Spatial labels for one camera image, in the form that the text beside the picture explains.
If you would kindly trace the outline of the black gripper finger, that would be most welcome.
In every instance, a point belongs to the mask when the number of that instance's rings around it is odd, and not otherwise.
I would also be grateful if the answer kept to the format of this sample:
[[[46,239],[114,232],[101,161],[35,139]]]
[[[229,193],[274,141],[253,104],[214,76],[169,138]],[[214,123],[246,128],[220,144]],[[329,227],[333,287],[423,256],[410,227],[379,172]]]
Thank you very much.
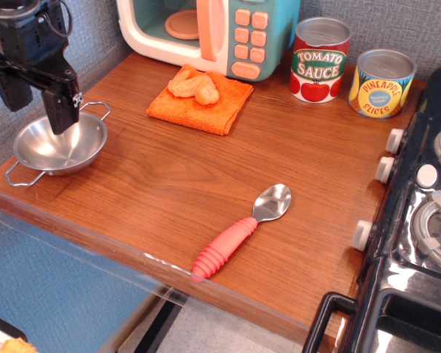
[[[46,114],[55,135],[61,135],[79,121],[79,105],[82,93],[65,95],[60,89],[49,89],[42,92]]]
[[[14,70],[2,67],[0,67],[0,97],[11,112],[23,109],[33,100],[30,86],[17,77]]]

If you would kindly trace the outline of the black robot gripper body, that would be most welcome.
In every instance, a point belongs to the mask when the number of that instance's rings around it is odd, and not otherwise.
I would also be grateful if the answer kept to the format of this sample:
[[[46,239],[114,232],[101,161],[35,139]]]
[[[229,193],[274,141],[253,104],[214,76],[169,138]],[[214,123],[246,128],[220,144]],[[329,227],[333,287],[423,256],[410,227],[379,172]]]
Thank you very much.
[[[0,10],[0,67],[40,90],[76,90],[64,56],[72,29],[70,10]]]

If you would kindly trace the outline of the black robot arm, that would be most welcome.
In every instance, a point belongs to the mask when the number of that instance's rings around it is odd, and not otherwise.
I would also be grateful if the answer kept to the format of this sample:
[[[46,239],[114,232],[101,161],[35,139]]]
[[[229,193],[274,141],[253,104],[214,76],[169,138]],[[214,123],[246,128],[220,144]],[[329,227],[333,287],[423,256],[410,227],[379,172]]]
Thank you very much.
[[[65,1],[0,1],[0,97],[17,112],[40,90],[55,135],[79,120],[78,75],[64,55],[72,30]]]

